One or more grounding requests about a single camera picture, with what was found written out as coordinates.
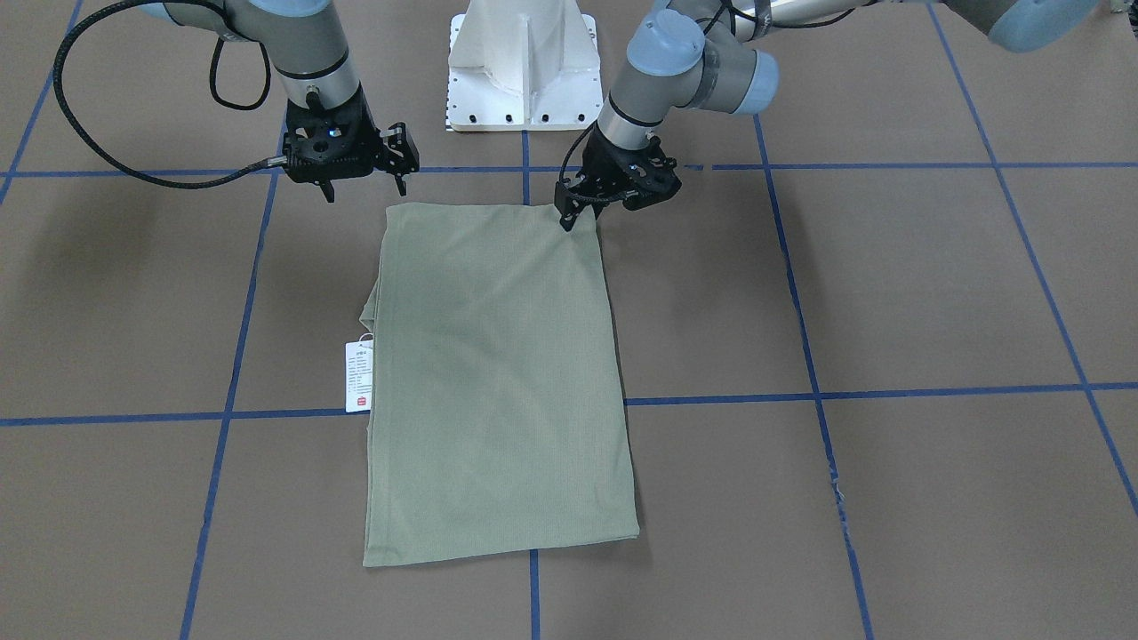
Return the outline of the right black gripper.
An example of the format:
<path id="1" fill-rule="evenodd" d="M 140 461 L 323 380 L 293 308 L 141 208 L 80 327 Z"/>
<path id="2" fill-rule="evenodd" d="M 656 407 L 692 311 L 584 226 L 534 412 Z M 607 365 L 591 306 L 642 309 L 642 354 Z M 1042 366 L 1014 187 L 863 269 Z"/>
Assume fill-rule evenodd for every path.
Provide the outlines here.
<path id="1" fill-rule="evenodd" d="M 284 174 L 297 183 L 316 183 L 328 204 L 336 202 L 333 180 L 366 177 L 384 170 L 398 194 L 409 195 L 406 178 L 421 170 L 420 154 L 406 123 L 378 134 L 365 89 L 338 107 L 312 110 L 289 102 L 282 138 Z"/>

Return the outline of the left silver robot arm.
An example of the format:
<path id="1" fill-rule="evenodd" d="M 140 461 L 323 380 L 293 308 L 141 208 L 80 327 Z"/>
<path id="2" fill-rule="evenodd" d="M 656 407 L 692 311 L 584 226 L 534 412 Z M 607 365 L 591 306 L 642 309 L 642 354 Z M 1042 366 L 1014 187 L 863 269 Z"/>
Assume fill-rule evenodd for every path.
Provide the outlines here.
<path id="1" fill-rule="evenodd" d="M 655 1 L 630 36 L 600 116 L 582 134 L 582 169 L 560 177 L 554 205 L 564 230 L 586 208 L 644 208 L 681 187 L 657 130 L 685 109 L 744 118 L 853 116 L 887 107 L 879 132 L 916 138 L 939 97 L 916 87 L 948 20 L 974 28 L 984 52 L 1049 46 L 1092 15 L 1094 1 Z"/>

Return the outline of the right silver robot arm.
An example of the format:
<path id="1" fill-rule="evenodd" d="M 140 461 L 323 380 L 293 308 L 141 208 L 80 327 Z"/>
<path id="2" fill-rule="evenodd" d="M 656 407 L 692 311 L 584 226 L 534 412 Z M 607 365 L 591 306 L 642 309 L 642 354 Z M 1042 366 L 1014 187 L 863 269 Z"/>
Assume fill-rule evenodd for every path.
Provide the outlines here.
<path id="1" fill-rule="evenodd" d="M 336 7 L 330 1 L 204 1 L 143 5 L 179 26 L 212 31 L 225 42 L 263 46 L 288 105 L 282 150 L 269 165 L 292 182 L 318 184 L 333 202 L 333 181 L 384 171 L 406 196 L 420 169 L 405 123 L 377 128 Z"/>

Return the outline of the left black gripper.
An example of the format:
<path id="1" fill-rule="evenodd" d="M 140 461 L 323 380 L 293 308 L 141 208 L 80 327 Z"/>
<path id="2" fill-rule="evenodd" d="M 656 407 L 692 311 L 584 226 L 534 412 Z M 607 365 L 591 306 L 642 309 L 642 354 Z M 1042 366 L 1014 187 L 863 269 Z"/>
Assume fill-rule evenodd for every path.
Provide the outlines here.
<path id="1" fill-rule="evenodd" d="M 582 153 L 578 178 L 556 179 L 554 184 L 558 223 L 569 232 L 588 210 L 595 221 L 615 203 L 636 211 L 670 200 L 682 187 L 676 166 L 676 159 L 662 150 L 658 136 L 648 138 L 644 148 L 626 149 L 593 126 Z"/>

